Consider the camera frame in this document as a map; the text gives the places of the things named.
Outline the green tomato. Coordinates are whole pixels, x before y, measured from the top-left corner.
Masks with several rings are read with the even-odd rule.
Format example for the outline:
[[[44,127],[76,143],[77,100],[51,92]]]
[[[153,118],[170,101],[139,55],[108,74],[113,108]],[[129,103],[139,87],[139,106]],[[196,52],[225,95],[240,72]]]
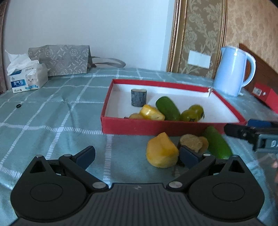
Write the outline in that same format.
[[[199,120],[205,116],[204,109],[199,104],[194,104],[191,107],[189,107],[189,109],[194,111],[197,114]]]
[[[199,120],[199,117],[196,112],[191,109],[187,109],[181,113],[181,120],[183,122],[197,122]]]

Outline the dark cylindrical eggplant piece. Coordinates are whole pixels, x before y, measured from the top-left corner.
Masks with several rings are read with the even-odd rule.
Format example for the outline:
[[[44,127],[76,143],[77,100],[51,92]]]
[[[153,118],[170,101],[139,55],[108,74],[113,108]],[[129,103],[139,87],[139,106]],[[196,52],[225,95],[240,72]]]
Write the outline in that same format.
[[[146,89],[132,89],[131,93],[131,104],[135,107],[142,107],[146,104],[146,96],[147,90]]]

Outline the white tissue pack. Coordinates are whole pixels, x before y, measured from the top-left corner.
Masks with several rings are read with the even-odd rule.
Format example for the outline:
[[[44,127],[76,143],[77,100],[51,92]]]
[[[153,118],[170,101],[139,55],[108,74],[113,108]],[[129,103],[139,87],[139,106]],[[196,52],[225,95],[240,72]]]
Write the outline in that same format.
[[[10,61],[7,74],[14,94],[37,90],[48,81],[48,68],[44,63],[31,60],[27,54],[7,55]]]

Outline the small brown potato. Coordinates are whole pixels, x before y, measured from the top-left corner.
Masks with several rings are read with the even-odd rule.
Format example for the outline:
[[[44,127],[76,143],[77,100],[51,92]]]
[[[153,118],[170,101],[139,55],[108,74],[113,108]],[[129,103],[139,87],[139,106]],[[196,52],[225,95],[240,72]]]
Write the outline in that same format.
[[[202,140],[192,134],[186,134],[181,136],[179,143],[181,146],[187,146],[189,149],[199,152],[203,146]]]

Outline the white wall switch panel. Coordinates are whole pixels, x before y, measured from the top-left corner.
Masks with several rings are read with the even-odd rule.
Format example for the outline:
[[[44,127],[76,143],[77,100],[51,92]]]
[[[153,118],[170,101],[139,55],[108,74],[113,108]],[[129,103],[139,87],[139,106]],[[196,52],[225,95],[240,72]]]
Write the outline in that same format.
[[[211,56],[197,51],[192,51],[192,50],[189,51],[189,56],[187,60],[188,65],[209,69],[210,62],[211,62]]]

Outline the teal checked tablecloth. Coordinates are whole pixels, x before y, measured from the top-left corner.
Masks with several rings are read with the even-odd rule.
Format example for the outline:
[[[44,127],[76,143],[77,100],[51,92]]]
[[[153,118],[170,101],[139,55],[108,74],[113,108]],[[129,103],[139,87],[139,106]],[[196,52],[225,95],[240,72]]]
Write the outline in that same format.
[[[89,145],[96,160],[89,173],[107,184],[168,183],[185,168],[157,169],[146,160],[148,136],[105,135],[100,115],[113,79],[157,80],[210,87],[199,76],[138,69],[93,69],[88,74],[56,76],[41,88],[1,95],[1,225],[16,220],[10,193],[38,154],[57,159]]]

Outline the green cucumber piece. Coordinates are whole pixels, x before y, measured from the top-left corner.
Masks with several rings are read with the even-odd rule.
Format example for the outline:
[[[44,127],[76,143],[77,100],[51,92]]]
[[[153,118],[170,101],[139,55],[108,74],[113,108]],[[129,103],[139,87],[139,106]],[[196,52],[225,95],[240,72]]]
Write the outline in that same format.
[[[174,102],[167,96],[160,97],[156,101],[156,108],[165,116],[164,120],[180,121],[181,113]]]
[[[217,159],[228,159],[233,154],[230,146],[213,126],[208,126],[203,136],[209,143],[208,151]]]

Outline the yellow potato chunk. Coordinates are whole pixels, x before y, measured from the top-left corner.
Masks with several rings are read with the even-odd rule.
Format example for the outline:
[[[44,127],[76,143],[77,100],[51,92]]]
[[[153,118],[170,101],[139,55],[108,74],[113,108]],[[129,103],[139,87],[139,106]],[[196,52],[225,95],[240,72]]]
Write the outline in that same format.
[[[143,120],[143,116],[139,113],[133,113],[129,116],[129,119],[137,119],[137,120]]]

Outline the wooden headboard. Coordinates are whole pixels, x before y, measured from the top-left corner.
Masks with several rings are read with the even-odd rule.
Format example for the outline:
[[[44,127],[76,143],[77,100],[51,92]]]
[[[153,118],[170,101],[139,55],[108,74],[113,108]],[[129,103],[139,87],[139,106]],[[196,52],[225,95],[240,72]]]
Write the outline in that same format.
[[[251,51],[246,45],[240,43],[239,48],[251,54],[256,60],[256,71],[254,78],[247,86],[244,87],[244,89],[251,93],[254,89],[255,83],[258,82],[272,88],[277,93],[278,82],[276,71],[257,54]]]

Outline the red cardboard box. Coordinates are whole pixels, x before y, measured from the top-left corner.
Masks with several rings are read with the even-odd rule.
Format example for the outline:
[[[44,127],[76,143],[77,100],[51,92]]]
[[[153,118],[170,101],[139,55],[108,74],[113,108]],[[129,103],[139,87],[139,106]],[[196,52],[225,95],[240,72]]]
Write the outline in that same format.
[[[252,90],[252,95],[261,100],[275,113],[278,112],[278,96],[275,90],[271,87],[256,82]]]

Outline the yellow fruit chunk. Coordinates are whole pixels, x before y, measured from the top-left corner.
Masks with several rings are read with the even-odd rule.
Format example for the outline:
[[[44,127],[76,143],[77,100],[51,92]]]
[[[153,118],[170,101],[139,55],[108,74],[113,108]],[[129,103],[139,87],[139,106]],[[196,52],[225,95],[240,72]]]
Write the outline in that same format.
[[[148,141],[146,158],[152,166],[162,169],[173,167],[177,163],[178,157],[177,146],[165,132]]]

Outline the red shallow cardboard tray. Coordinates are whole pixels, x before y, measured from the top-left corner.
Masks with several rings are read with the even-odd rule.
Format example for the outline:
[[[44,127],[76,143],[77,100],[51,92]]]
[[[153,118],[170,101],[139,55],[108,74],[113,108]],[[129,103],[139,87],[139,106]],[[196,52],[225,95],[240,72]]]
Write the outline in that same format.
[[[208,126],[246,120],[213,88],[150,80],[113,79],[101,112],[102,132],[116,135],[199,135]]]

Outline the green tomato front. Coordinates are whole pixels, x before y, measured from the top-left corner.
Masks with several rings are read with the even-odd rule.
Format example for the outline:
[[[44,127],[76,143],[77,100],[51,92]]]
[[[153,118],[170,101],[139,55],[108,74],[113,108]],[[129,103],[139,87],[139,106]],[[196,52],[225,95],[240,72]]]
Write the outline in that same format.
[[[197,122],[199,120],[199,117],[196,112],[191,109],[187,109],[181,113],[181,120],[183,122]]]

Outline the green tomato back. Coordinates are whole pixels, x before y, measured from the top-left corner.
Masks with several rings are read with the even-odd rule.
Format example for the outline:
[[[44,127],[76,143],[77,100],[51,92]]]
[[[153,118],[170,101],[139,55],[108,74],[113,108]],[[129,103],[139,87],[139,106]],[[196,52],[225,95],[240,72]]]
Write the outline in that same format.
[[[199,120],[205,116],[204,109],[199,104],[194,104],[191,107],[189,107],[189,109],[194,111],[197,114]]]

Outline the gold picture frame moulding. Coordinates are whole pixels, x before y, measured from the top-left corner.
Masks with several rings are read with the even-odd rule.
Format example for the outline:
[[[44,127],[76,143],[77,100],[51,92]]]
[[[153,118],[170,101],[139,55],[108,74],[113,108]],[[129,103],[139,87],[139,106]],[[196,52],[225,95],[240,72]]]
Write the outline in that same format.
[[[167,71],[215,78],[227,16],[227,1],[176,1]],[[209,67],[190,65],[191,50],[210,56]]]

